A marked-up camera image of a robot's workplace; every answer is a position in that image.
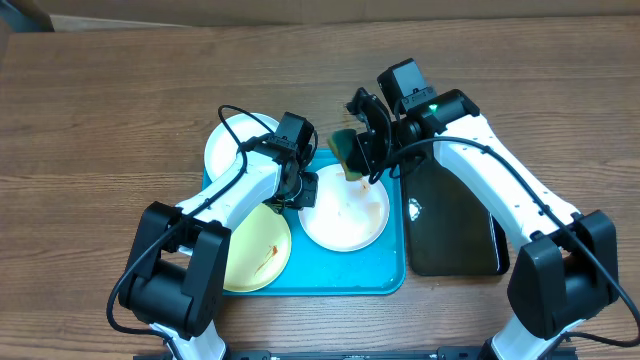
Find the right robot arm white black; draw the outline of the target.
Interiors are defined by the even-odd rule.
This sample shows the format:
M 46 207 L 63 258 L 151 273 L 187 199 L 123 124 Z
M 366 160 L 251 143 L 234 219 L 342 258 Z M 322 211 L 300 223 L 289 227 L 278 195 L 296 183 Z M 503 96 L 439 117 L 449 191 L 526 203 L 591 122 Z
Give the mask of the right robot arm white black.
M 427 86 L 357 90 L 346 106 L 366 126 L 335 132 L 329 146 L 350 181 L 435 160 L 497 221 L 517 250 L 507 295 L 514 316 L 482 359 L 544 359 L 576 326 L 621 295 L 617 235 L 601 211 L 584 215 L 550 191 L 497 139 L 463 92 Z

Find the yellow plate with ketchup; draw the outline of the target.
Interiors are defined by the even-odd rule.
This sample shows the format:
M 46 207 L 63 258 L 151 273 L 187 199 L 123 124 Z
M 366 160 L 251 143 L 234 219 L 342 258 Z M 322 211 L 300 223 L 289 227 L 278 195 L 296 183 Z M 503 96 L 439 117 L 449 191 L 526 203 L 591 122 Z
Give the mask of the yellow plate with ketchup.
M 231 235 L 223 289 L 247 293 L 266 287 L 285 269 L 291 247 L 285 218 L 259 205 Z

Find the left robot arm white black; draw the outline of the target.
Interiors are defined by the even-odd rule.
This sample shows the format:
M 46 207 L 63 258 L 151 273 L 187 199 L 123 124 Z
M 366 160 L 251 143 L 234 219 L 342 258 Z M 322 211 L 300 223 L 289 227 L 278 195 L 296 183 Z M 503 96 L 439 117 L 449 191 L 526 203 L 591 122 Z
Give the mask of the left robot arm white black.
M 106 315 L 118 332 L 120 304 L 159 337 L 166 359 L 222 359 L 226 345 L 214 319 L 221 306 L 231 234 L 259 205 L 300 210 L 315 204 L 318 176 L 294 152 L 242 149 L 206 189 L 176 206 L 154 202 L 143 212 Z

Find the green yellow sponge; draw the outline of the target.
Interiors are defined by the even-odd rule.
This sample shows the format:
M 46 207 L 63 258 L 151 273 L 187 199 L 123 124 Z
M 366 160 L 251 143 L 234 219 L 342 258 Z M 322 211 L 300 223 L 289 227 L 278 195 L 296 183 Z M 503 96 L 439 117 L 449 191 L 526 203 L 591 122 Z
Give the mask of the green yellow sponge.
M 334 132 L 327 143 L 341 164 L 347 181 L 357 181 L 366 175 L 366 164 L 354 129 Z

